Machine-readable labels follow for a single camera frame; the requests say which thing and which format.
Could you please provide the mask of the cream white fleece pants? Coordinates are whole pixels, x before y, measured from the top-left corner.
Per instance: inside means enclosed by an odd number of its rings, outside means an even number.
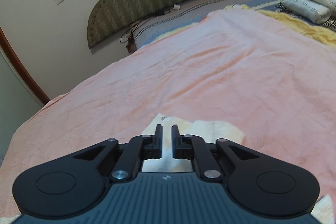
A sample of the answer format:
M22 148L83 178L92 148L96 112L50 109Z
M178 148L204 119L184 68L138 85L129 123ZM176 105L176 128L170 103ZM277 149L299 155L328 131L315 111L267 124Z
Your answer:
M271 221L308 216L335 223L330 196L320 196L307 170L243 146L244 134L224 121L189 122L158 114L146 127L163 127L162 156L144 162L143 171L193 172L242 212Z

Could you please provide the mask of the pink fleece blanket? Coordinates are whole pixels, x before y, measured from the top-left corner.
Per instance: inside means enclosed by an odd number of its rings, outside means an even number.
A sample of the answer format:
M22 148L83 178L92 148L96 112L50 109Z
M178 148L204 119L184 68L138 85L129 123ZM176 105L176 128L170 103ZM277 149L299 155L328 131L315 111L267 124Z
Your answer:
M225 121L255 150L308 169L335 197L335 48L253 10L218 10L52 99L14 133L1 166L1 217L24 170L158 114Z

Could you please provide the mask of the white charger plug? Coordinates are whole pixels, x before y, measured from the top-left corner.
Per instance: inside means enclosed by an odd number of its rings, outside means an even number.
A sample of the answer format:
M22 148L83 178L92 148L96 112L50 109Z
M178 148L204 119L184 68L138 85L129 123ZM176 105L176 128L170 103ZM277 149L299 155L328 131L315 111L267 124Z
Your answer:
M173 9L174 9L174 10L179 10L180 8L181 8L180 5L174 5L174 6L173 6Z

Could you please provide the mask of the grey striped bed sheet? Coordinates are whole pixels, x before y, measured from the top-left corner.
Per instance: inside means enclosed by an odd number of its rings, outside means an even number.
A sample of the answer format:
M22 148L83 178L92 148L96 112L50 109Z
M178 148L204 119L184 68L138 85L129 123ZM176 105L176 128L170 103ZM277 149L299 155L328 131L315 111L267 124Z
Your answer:
M254 10L278 11L281 0L188 0L179 10L168 9L162 15L151 16L133 24L127 49L133 53L150 44L161 34L198 23L209 13L229 5L247 5Z

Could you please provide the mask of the yellow blanket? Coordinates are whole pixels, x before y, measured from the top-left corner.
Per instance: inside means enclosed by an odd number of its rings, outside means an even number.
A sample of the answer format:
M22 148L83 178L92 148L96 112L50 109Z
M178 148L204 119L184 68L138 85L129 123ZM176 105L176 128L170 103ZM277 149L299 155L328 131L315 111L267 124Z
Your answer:
M231 9L252 10L252 8L250 8L247 5L229 5L229 6L224 7L224 9L222 10L231 10ZM332 31L323 26L313 26L303 21L302 19L299 19L297 16L295 17L285 12L276 12L276 11L269 11L269 10L256 10L256 11L260 14L263 14L265 16L278 20L282 24L286 25L287 27L291 28L292 30L294 30L295 32L299 34L302 34L303 36L306 36L324 45L335 48L335 31ZM188 24L187 26L176 28L175 30L161 34L156 39L154 39L152 42L156 42L168 36L182 32L183 30L188 29L197 24L198 23L191 23L191 24Z

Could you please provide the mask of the brown wooden door frame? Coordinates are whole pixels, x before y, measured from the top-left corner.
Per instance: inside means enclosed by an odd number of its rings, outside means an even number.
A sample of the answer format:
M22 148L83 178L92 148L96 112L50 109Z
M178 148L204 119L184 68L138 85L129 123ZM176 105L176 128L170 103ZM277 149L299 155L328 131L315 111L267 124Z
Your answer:
M29 90L32 91L32 93L41 101L42 104L46 105L50 101L49 97L46 95L44 91L42 91L40 86L35 82L35 80L31 77L25 66L22 64L22 62L20 61L19 57L13 50L2 29L1 29L1 48L4 51L9 62L14 67L19 77L27 85Z

